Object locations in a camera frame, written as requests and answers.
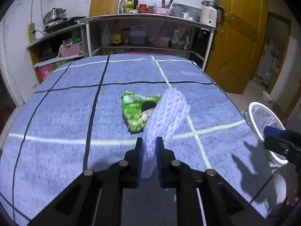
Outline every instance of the electric kettle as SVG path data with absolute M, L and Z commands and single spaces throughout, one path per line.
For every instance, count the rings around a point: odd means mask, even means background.
M 210 1 L 202 2 L 201 19 L 200 22 L 205 23 L 209 26 L 216 27 L 216 23 L 221 23 L 225 19 L 225 10 Z M 222 12 L 221 20 L 217 21 L 217 10 Z

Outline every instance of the chip bag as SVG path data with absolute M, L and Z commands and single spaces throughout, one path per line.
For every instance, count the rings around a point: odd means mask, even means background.
M 161 95 L 145 97 L 128 91 L 122 95 L 122 113 L 130 132 L 144 129 L 160 98 Z

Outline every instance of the sauce bottle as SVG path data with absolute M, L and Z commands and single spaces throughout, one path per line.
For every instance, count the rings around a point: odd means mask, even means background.
M 138 0 L 134 0 L 134 9 L 137 9 L 138 6 Z
M 125 12 L 129 13 L 129 11 L 132 9 L 133 9 L 133 0 L 128 0 L 126 3 Z
M 114 28 L 113 31 L 111 33 L 111 46 L 113 47 L 117 47 L 121 45 L 121 30 L 119 27 L 119 22 L 116 19 L 114 21 Z

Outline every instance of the white wall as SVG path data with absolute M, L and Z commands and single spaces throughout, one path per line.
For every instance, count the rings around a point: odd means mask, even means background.
M 301 79 L 301 28 L 283 0 L 268 0 L 268 11 L 291 20 L 290 42 L 279 78 L 270 94 L 285 111 L 294 97 Z
M 53 7 L 66 9 L 68 17 L 88 16 L 91 0 L 42 0 L 43 15 Z M 201 7 L 202 0 L 174 0 L 174 2 Z M 139 0 L 139 3 L 161 4 L 161 0 Z M 31 0 L 15 0 L 8 9 L 1 23 L 5 23 L 5 42 L 7 56 L 19 91 L 26 102 L 33 93 L 33 86 L 38 84 L 27 46 L 27 25 L 30 24 Z M 33 22 L 37 30 L 43 30 L 40 0 L 34 0 Z

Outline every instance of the doorway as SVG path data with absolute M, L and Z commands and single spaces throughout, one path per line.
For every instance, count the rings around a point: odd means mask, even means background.
M 254 80 L 265 86 L 269 94 L 280 75 L 289 41 L 290 20 L 268 12 L 264 46 Z
M 6 122 L 15 110 L 16 105 L 10 97 L 7 88 L 5 87 L 1 72 L 0 72 L 0 134 L 2 133 Z

